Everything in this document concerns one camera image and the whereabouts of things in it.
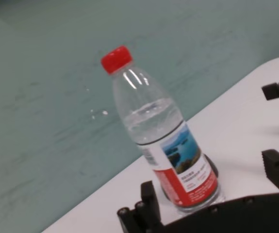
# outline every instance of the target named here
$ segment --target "red and white label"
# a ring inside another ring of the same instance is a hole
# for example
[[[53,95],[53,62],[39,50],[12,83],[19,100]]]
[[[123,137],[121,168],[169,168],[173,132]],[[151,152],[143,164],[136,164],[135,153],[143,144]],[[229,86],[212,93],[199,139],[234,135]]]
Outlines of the red and white label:
[[[138,147],[174,204],[197,205],[216,190],[217,178],[185,122],[165,137]]]

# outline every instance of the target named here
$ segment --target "screw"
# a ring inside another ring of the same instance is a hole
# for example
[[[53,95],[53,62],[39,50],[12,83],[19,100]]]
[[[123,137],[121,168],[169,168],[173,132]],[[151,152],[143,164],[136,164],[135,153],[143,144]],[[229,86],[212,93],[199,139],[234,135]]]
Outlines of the screw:
[[[129,211],[128,208],[122,208],[118,211],[118,214],[119,215],[125,215],[128,211]]]
[[[140,201],[138,203],[136,203],[135,207],[136,208],[143,208],[145,206],[145,203],[143,201]]]
[[[215,214],[215,213],[217,213],[218,212],[218,207],[216,206],[216,207],[214,207],[214,208],[211,208],[211,213],[212,214]]]
[[[254,203],[254,199],[253,198],[247,198],[247,199],[244,199],[244,202],[246,204],[252,204],[252,203]]]

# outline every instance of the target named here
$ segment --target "teal wall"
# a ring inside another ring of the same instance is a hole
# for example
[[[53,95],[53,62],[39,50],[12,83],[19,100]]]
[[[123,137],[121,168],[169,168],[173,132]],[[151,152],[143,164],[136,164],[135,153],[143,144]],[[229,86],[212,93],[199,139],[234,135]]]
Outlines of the teal wall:
[[[139,157],[99,64],[106,52],[127,45],[186,119],[279,56],[276,0],[4,2],[0,233],[39,232]]]

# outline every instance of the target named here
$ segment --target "bottle neck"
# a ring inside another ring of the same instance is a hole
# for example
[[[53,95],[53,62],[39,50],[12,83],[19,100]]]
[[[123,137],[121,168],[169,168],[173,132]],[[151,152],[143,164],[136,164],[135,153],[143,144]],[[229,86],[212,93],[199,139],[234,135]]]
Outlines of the bottle neck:
[[[121,76],[123,76],[123,73],[126,70],[132,69],[133,67],[135,67],[134,62],[129,62],[129,63],[125,64],[123,67],[121,67],[120,69],[116,70],[114,73],[112,73],[111,77],[114,79],[121,77]]]

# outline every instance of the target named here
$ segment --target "bottle base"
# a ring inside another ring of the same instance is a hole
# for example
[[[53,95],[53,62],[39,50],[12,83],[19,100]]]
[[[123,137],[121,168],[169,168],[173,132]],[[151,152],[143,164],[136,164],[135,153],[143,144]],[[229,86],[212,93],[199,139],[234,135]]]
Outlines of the bottle base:
[[[215,190],[214,194],[207,199],[206,201],[200,203],[199,205],[190,206],[190,207],[181,207],[176,206],[180,215],[185,216],[188,214],[192,214],[202,208],[205,208],[210,205],[214,205],[217,203],[221,203],[225,201],[225,196],[221,190],[220,185],[218,185],[217,189]]]

